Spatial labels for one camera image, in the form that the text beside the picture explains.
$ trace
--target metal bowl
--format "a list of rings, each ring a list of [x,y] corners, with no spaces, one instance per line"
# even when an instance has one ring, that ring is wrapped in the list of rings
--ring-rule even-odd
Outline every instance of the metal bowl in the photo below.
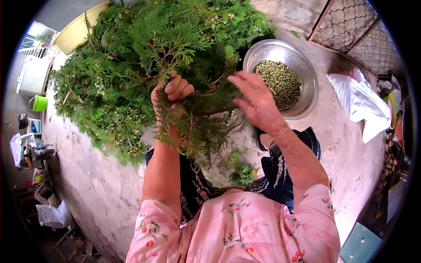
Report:
[[[297,81],[301,83],[300,98],[297,103],[291,109],[282,111],[284,120],[300,120],[310,114],[319,97],[319,83],[308,58],[290,44],[277,39],[267,39],[257,42],[247,51],[243,70],[252,73],[257,64],[263,60],[283,62],[294,71]]]

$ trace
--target bucket handle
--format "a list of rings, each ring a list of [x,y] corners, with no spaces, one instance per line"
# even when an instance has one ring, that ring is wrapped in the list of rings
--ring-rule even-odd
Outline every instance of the bucket handle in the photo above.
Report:
[[[35,96],[35,97],[33,97],[29,102],[28,102],[28,108],[29,108],[29,105],[31,105],[31,101],[34,99],[34,98],[36,98],[37,96]]]

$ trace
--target hand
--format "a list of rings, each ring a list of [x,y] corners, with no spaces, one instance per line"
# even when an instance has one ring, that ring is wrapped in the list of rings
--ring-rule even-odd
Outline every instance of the hand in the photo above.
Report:
[[[228,81],[246,97],[235,98],[232,102],[244,112],[252,125],[273,137],[278,137],[288,127],[276,107],[272,93],[259,76],[239,71],[229,76]]]
[[[171,81],[165,87],[165,93],[168,94],[168,100],[174,101],[176,99],[184,99],[188,95],[195,93],[195,88],[193,87],[193,85],[189,84],[187,80],[182,79],[181,76],[177,74],[177,71],[173,70],[170,73],[170,77],[171,77]],[[159,101],[158,92],[161,91],[162,86],[163,86],[162,83],[158,83],[158,85],[156,85],[156,87],[151,93],[152,105],[155,110],[158,127],[161,126],[162,124],[161,119],[160,119],[160,114],[159,114],[159,108],[158,108],[158,101]],[[171,108],[176,109],[177,103],[171,104]]]

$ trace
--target concrete floor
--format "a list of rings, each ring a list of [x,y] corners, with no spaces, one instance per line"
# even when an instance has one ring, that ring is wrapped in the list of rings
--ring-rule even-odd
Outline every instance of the concrete floor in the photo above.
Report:
[[[304,119],[290,122],[289,126],[297,130],[312,126],[316,133],[322,148],[321,163],[332,179],[335,219],[343,244],[380,175],[383,133],[364,144],[364,123],[349,120],[326,78],[327,73],[354,67],[351,61],[303,38],[298,39],[288,31],[278,32],[277,39],[300,49],[317,73],[319,98],[315,109]],[[54,67],[64,59],[57,56]],[[371,83],[376,83],[373,75],[363,73]],[[113,156],[104,157],[68,119],[55,115],[52,90],[48,90],[47,97],[42,138],[47,143],[57,143],[57,158],[50,162],[54,170],[54,188],[94,247],[110,262],[123,262],[139,212],[146,165],[124,167]],[[261,153],[251,134],[249,127],[243,133],[232,135],[231,139],[241,149],[248,148],[245,159],[260,168]]]

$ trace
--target pile of cypress branches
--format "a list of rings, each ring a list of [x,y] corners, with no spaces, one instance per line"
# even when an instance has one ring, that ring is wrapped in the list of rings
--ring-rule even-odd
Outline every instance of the pile of cypress branches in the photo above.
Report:
[[[265,16],[243,0],[152,0],[109,7],[64,66],[51,73],[57,114],[90,136],[92,145],[125,164],[144,160],[146,127],[155,124],[150,93],[176,70],[196,89],[176,119],[161,94],[163,126],[180,131],[175,147],[202,164],[226,143],[237,89],[226,78],[241,69],[250,46],[273,37]]]

